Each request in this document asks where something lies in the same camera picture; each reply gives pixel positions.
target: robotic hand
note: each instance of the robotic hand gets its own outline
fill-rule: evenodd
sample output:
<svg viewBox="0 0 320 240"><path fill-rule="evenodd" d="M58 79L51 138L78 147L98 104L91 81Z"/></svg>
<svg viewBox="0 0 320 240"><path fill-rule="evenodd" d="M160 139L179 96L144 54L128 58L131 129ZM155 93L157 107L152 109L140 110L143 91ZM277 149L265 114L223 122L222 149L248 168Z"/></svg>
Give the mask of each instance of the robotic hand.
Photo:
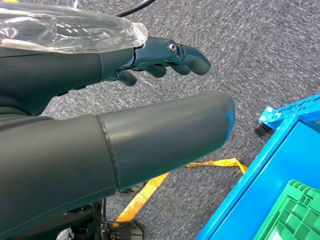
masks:
<svg viewBox="0 0 320 240"><path fill-rule="evenodd" d="M162 78L166 74L166 67L171 67L180 75L188 75L191 71L205 75L211 65L195 48L177 44L170 39L149 37L143 46L134 50L131 61L118 69L109 80L119 80L125 85L133 86L137 78L125 70L146 71L153 77Z"/></svg>
<svg viewBox="0 0 320 240"><path fill-rule="evenodd" d="M0 48L0 240L29 239L12 236L53 217L61 223L66 212L72 218L70 210L199 159L226 141L235 106L222 92L66 120L38 116L51 98L70 90L102 81L133 86L137 79L128 70L161 78L167 67L204 75L211 65L195 48L156 37L105 53Z"/></svg>

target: metal screw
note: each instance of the metal screw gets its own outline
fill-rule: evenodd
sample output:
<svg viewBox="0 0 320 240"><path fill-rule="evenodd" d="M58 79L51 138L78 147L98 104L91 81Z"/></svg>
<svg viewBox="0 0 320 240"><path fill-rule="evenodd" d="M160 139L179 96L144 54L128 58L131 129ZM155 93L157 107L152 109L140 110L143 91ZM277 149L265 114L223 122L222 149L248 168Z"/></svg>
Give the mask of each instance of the metal screw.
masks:
<svg viewBox="0 0 320 240"><path fill-rule="evenodd" d="M177 46L174 43L170 43L168 48L173 54L177 53Z"/></svg>

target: black cable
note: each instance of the black cable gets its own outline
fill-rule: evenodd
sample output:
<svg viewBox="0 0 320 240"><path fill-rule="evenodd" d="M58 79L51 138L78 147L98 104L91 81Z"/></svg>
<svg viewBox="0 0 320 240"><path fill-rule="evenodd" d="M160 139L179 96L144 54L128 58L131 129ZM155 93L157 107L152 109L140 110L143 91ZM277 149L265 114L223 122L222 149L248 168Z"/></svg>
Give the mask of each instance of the black cable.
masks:
<svg viewBox="0 0 320 240"><path fill-rule="evenodd" d="M119 12L115 13L113 14L113 16L117 16L117 17L125 17L130 14L133 14L135 12L137 12L139 10L141 9L144 9L146 6L149 6L153 2L155 2L155 0L143 0L140 3L136 4L136 5L133 5L128 8L125 8L123 10L121 10Z"/></svg>

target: black wheel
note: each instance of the black wheel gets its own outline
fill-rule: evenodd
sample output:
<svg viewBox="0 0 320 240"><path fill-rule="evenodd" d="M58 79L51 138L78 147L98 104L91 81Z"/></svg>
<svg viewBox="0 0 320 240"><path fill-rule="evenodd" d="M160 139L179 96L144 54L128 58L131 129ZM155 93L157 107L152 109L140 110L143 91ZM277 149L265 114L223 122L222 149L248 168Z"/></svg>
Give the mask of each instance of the black wheel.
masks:
<svg viewBox="0 0 320 240"><path fill-rule="evenodd" d="M263 137L266 134L268 134L271 132L272 129L271 127L269 127L266 124L260 123L259 126L256 127L254 129L254 132L258 135L259 137Z"/></svg>
<svg viewBox="0 0 320 240"><path fill-rule="evenodd" d="M134 193L137 193L140 190L143 189L144 186L146 186L146 184L147 184L147 183L146 182L142 182L142 183L140 183L140 184L137 184L137 185L132 186L131 188L126 188L126 189L118 191L118 193L121 193L121 194L134 194Z"/></svg>
<svg viewBox="0 0 320 240"><path fill-rule="evenodd" d="M143 230L133 221L109 222L104 231L106 240L143 240Z"/></svg>

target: yellow strap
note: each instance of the yellow strap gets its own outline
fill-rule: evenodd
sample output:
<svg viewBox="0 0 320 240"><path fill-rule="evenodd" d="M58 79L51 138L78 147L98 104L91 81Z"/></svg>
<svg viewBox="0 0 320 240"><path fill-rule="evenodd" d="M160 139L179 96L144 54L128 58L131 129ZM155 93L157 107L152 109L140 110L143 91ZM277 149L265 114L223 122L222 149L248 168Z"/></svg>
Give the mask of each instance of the yellow strap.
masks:
<svg viewBox="0 0 320 240"><path fill-rule="evenodd" d="M238 166L245 174L248 167L241 164L235 157L230 159L223 159L219 161L205 161L205 162L192 162L186 165L186 167L200 167L200 166L220 166L232 167ZM155 190L157 190L169 173L165 173L148 181L146 186L138 192L131 202L130 202L122 213L121 213L116 222L132 221L145 203L148 201ZM112 227L117 227L118 224L114 223Z"/></svg>
<svg viewBox="0 0 320 240"><path fill-rule="evenodd" d="M229 159L223 159L219 161L205 161L205 162L192 162L189 164L186 164L186 167L192 168L192 167L201 167L201 166L220 166L220 167L232 167L232 166L238 166L240 168L240 170L242 172L242 174L245 174L248 167L241 164L238 159L235 157L229 158Z"/></svg>
<svg viewBox="0 0 320 240"><path fill-rule="evenodd" d="M148 181L143 189L138 192L132 201L131 201L122 214L120 214L116 222L131 221L137 214L143 205L149 199L157 188L168 175L165 173Z"/></svg>

